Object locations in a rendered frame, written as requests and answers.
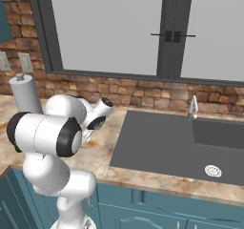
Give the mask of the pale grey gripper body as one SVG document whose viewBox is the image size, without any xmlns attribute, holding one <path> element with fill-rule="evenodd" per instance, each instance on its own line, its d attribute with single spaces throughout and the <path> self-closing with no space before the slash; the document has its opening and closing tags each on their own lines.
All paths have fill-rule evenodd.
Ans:
<svg viewBox="0 0 244 229">
<path fill-rule="evenodd" d="M 92 130 L 88 130 L 86 129 L 83 133 L 82 133 L 82 143 L 85 144 L 86 142 L 88 142 L 91 138 L 92 135 Z"/>
</svg>

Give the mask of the teal wall cupboard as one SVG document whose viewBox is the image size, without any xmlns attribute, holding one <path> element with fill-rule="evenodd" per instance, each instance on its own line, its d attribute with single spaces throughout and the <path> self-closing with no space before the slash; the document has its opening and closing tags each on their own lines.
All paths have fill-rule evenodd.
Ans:
<svg viewBox="0 0 244 229">
<path fill-rule="evenodd" d="M 8 17 L 3 1 L 0 0 L 0 44 L 12 39 Z"/>
</svg>

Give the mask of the grey wall outlet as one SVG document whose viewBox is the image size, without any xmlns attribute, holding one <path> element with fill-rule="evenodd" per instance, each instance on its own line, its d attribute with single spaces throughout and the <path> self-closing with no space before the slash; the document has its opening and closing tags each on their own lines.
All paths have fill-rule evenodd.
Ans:
<svg viewBox="0 0 244 229">
<path fill-rule="evenodd" d="M 0 70 L 10 71 L 10 63 L 5 52 L 0 52 Z"/>
<path fill-rule="evenodd" d="M 33 67 L 31 64 L 31 57 L 28 53 L 20 52 L 18 53 L 20 64 L 24 73 L 32 73 Z"/>
</svg>

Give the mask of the teal cupboard door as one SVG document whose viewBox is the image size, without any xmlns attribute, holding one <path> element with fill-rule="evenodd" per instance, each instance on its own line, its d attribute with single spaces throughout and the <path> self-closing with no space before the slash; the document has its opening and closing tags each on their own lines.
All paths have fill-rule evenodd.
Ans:
<svg viewBox="0 0 244 229">
<path fill-rule="evenodd" d="M 204 221 L 188 220 L 186 229 L 193 229 L 194 225 L 197 225 L 197 229 L 244 229 L 244 226 L 235 226 L 235 225 L 221 225 L 208 223 Z"/>
<path fill-rule="evenodd" d="M 185 229 L 185 219 L 100 203 L 102 229 Z"/>
</svg>

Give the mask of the dark grey window frame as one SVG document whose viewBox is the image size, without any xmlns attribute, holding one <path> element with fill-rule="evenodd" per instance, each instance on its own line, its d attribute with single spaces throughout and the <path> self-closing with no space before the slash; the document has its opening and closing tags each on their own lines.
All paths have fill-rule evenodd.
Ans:
<svg viewBox="0 0 244 229">
<path fill-rule="evenodd" d="M 47 73 L 244 87 L 244 0 L 30 4 Z"/>
</svg>

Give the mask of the white paper towel roll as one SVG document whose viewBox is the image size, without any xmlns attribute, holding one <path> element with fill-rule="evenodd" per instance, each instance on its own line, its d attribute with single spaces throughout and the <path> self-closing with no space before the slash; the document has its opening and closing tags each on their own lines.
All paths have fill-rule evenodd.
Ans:
<svg viewBox="0 0 244 229">
<path fill-rule="evenodd" d="M 20 112 L 43 113 L 36 84 L 31 75 L 17 73 L 10 80 L 10 87 Z"/>
</svg>

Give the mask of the silver tap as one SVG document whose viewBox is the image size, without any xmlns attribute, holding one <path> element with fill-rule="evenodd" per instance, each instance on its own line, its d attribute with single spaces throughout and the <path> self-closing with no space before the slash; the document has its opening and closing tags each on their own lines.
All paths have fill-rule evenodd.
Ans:
<svg viewBox="0 0 244 229">
<path fill-rule="evenodd" d="M 188 119 L 197 118 L 197 113 L 198 113 L 198 103 L 197 103 L 197 98 L 194 95 L 191 100 L 190 109 L 188 111 L 187 118 Z"/>
</svg>

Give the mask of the teal corner cupboard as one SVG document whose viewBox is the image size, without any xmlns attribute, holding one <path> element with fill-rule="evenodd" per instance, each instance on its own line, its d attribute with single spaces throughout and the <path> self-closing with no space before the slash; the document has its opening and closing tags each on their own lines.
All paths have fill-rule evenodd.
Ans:
<svg viewBox="0 0 244 229">
<path fill-rule="evenodd" d="M 0 229 L 50 229 L 58 219 L 57 198 L 33 191 L 20 169 L 0 175 Z"/>
</svg>

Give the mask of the teal panel under sink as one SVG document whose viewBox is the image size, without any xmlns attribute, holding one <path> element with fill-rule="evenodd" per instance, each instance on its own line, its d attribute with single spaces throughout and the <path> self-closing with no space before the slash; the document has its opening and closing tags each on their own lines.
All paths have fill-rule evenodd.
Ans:
<svg viewBox="0 0 244 229">
<path fill-rule="evenodd" d="M 150 212 L 167 212 L 199 219 L 244 223 L 244 207 L 240 206 L 175 197 L 103 183 L 97 185 L 97 193 L 98 200 L 105 204 Z"/>
</svg>

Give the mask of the dark grey sink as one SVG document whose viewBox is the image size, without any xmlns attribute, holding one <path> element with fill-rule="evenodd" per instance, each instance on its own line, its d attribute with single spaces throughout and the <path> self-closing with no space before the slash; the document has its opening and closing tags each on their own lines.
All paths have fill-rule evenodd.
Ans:
<svg viewBox="0 0 244 229">
<path fill-rule="evenodd" d="M 244 186 L 244 122 L 129 111 L 111 166 Z"/>
</svg>

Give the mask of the white sink drain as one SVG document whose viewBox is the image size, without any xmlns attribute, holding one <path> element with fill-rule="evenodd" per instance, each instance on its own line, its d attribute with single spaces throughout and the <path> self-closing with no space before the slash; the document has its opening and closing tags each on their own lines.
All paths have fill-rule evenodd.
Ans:
<svg viewBox="0 0 244 229">
<path fill-rule="evenodd" d="M 209 177 L 221 177 L 222 176 L 222 171 L 215 165 L 207 165 L 205 167 L 205 173 Z"/>
</svg>

